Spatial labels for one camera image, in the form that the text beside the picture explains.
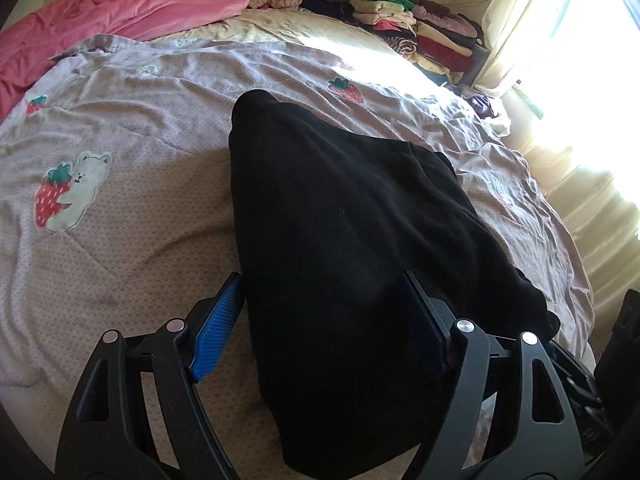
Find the stack of folded clothes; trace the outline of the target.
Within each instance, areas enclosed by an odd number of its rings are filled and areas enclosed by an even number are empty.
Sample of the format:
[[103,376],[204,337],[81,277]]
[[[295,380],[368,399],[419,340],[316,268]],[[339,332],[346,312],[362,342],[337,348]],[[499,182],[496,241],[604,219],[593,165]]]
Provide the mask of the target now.
[[349,0],[356,24],[381,38],[435,84],[461,84],[482,46],[480,24],[431,0]]

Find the black sweatshirt with orange cuffs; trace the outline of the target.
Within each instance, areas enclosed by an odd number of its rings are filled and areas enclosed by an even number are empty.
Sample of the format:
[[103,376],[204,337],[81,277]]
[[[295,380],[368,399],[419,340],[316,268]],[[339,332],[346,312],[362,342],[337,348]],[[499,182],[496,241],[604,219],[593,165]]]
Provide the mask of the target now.
[[558,332],[445,155],[262,90],[235,102],[229,148],[259,389],[290,468],[349,479],[434,436],[447,373],[428,368],[405,272],[487,333]]

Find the dark storage box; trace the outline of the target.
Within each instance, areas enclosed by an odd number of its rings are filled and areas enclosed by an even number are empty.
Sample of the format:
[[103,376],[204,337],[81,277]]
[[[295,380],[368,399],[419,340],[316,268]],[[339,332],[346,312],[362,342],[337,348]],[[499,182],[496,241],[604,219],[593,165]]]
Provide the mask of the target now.
[[460,82],[466,86],[472,86],[474,80],[487,62],[489,55],[490,51],[485,47],[476,46],[473,50],[473,55],[471,56],[473,62],[472,67],[464,73]]

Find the lilac patterned bed sheet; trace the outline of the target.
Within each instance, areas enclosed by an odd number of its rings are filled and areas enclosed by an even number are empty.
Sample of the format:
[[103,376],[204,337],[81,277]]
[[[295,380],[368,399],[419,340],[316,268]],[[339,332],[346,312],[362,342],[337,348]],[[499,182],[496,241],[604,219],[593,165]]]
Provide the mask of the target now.
[[47,466],[106,330],[156,330],[239,266],[228,135],[264,89],[337,127],[444,153],[480,218],[581,356],[592,291],[525,159],[390,50],[96,36],[64,52],[1,127],[1,402]]

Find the pink comforter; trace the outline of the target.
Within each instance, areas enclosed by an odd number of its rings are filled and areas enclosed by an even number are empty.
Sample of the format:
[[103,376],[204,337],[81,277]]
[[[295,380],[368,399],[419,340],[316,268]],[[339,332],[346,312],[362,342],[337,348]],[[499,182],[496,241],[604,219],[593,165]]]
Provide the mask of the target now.
[[1,116],[53,65],[96,35],[146,41],[234,18],[250,0],[54,0],[1,32]]

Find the cream window curtain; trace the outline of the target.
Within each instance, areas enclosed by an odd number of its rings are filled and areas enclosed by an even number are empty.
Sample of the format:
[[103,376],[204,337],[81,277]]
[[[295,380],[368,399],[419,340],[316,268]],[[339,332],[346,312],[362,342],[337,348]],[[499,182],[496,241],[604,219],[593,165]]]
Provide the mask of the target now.
[[577,246],[602,352],[639,285],[639,15],[626,0],[491,0],[478,86],[524,103],[518,149]]

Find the dark navy garment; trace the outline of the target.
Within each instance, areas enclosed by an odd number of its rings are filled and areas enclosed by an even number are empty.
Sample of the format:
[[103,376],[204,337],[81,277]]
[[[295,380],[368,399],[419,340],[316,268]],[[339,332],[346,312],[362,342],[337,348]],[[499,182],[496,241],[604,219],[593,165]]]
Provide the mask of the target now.
[[303,0],[299,7],[327,18],[335,18],[343,23],[354,24],[357,21],[354,18],[354,8],[346,1]]

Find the cream yellow blanket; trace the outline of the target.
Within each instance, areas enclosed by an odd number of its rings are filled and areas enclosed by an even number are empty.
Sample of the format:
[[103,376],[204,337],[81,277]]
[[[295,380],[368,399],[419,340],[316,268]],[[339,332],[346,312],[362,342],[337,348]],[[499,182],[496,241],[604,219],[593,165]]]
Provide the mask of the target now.
[[373,60],[398,54],[381,38],[328,16],[306,11],[245,10],[234,18],[154,39],[233,42],[286,42],[333,53],[341,58]]

